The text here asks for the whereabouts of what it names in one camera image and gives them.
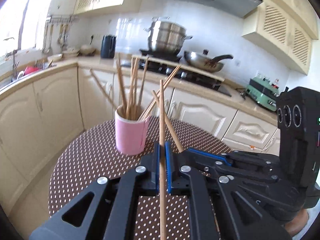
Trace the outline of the right hand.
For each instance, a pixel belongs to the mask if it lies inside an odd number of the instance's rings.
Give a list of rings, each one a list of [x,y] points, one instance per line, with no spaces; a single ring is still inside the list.
[[[286,223],[284,228],[291,237],[297,235],[306,226],[309,215],[306,209],[301,209],[296,217],[290,222]]]

